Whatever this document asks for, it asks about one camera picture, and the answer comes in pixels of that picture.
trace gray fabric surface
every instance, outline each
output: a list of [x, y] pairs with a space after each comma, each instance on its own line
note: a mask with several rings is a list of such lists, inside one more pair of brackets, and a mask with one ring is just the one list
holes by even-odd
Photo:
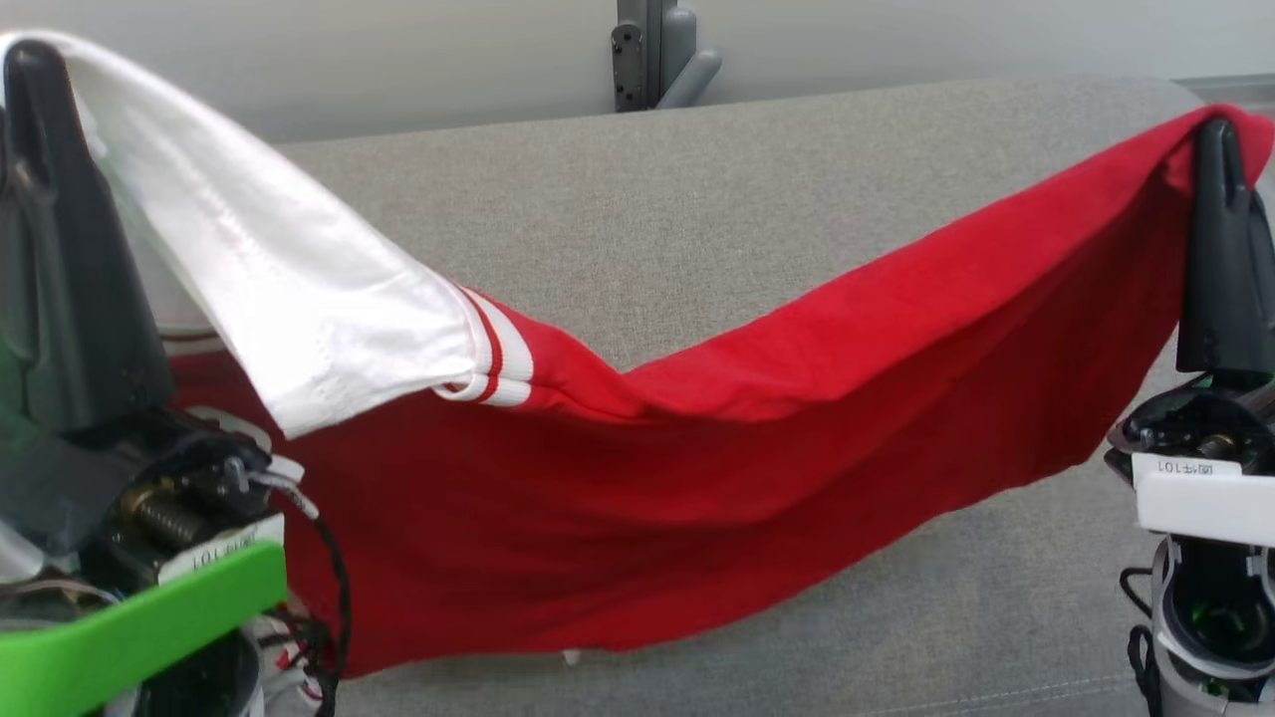
[[[284, 151], [418, 259], [626, 369], [1197, 105], [1149, 79], [969, 82]], [[1173, 380], [1163, 357], [1146, 392]], [[1125, 658], [1139, 615], [1116, 587], [1151, 558], [1133, 523], [1091, 461], [725, 629], [571, 669], [405, 666], [346, 686], [342, 711], [1145, 713]]]

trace wire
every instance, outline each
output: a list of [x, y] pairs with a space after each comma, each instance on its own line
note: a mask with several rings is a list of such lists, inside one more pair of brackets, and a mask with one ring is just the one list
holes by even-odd
[[117, 605], [120, 602], [119, 597], [106, 592], [105, 589], [96, 588], [88, 583], [80, 583], [76, 580], [68, 580], [61, 578], [48, 578], [43, 580], [22, 583], [19, 586], [0, 588], [0, 598], [17, 597], [19, 595], [31, 595], [36, 592], [46, 592], [55, 589], [64, 592], [78, 592], [80, 595], [93, 596], [107, 605]]
[[1151, 606], [1142, 600], [1142, 596], [1133, 591], [1133, 587], [1128, 584], [1128, 579], [1133, 575], [1151, 577], [1153, 570], [1150, 568], [1125, 568], [1119, 573], [1119, 589], [1125, 591], [1125, 597], [1142, 611], [1142, 615], [1148, 617], [1151, 616]]
[[339, 612], [340, 632], [337, 634], [335, 665], [330, 670], [321, 667], [324, 662], [323, 651], [332, 642], [332, 634], [326, 625], [319, 620], [300, 619], [291, 614], [275, 616], [288, 623], [293, 635], [297, 637], [298, 644], [305, 646], [305, 649], [297, 657], [306, 657], [306, 674], [317, 680], [323, 688], [323, 700], [315, 717], [334, 717], [337, 713], [337, 686], [340, 684], [340, 677], [349, 665], [351, 621], [353, 614], [349, 572], [346, 569], [346, 560], [340, 554], [340, 546], [337, 543], [337, 536], [328, 527], [328, 522], [320, 517], [319, 508], [314, 501], [301, 492], [296, 481], [278, 475], [256, 475], [252, 476], [252, 480], [264, 486], [273, 487], [287, 496], [297, 509], [310, 518], [319, 532], [319, 537], [328, 546], [332, 559], [332, 572], [337, 578], [339, 591], [337, 609]]
[[1160, 703], [1160, 669], [1155, 663], [1155, 646], [1151, 638], [1151, 629], [1146, 625], [1135, 625], [1128, 633], [1128, 665], [1133, 669], [1133, 679], [1137, 689], [1146, 699], [1146, 709], [1150, 717], [1163, 717], [1164, 706]]

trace metal bracket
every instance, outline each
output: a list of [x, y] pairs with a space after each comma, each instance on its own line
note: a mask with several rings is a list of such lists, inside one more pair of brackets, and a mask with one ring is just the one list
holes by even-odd
[[717, 50], [697, 50], [697, 18], [677, 0], [617, 0], [611, 31], [616, 112], [688, 107], [722, 68]]

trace green bracket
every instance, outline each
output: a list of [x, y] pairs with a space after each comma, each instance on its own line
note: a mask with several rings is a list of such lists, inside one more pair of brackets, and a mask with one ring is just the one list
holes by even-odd
[[286, 598], [283, 547], [258, 543], [75, 623], [3, 635], [0, 714], [84, 714]]

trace white label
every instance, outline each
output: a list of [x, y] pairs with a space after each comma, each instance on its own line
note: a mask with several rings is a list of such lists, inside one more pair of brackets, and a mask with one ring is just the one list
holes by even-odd
[[159, 584], [207, 568], [228, 555], [233, 555], [238, 550], [263, 541], [283, 545], [282, 513], [270, 515], [245, 528], [222, 533], [205, 543], [177, 554], [176, 558], [164, 563], [163, 568], [159, 568]]
[[1234, 461], [1210, 461], [1184, 455], [1155, 455], [1154, 453], [1133, 454], [1133, 487], [1142, 482], [1148, 473], [1169, 473], [1172, 476], [1238, 476], [1243, 473]]

